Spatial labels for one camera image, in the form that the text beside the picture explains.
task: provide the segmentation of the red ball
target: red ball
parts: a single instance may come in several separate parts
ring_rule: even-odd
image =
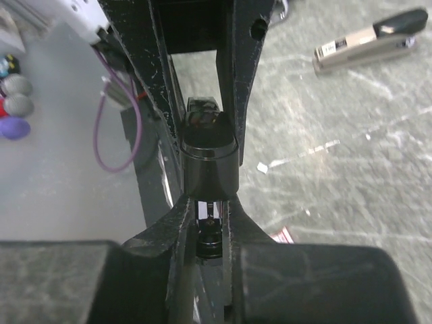
[[[9,116],[9,114],[3,108],[4,102],[5,102],[5,99],[4,98],[0,98],[0,118]]]

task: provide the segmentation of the purple ball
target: purple ball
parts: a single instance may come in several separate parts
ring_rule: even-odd
[[[30,124],[20,117],[4,117],[0,119],[0,137],[19,140],[30,133]]]

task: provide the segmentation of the small hole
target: small hole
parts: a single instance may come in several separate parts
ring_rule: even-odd
[[[268,29],[267,23],[263,19],[257,19],[250,27],[250,37],[256,41],[262,41]]]

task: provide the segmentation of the sticker on stapler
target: sticker on stapler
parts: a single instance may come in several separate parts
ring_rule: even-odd
[[[322,53],[323,57],[326,57],[328,55],[334,54],[338,51],[338,49],[341,49],[343,47],[346,47],[346,39],[338,39],[334,40],[328,44],[325,44],[321,47],[320,54]]]

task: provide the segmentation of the black cylindrical component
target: black cylindrical component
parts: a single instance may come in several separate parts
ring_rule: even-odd
[[[222,257],[222,228],[219,219],[205,219],[199,222],[196,241],[196,256],[204,260]]]
[[[236,195],[239,152],[228,115],[213,98],[193,98],[181,133],[184,193],[199,201]]]

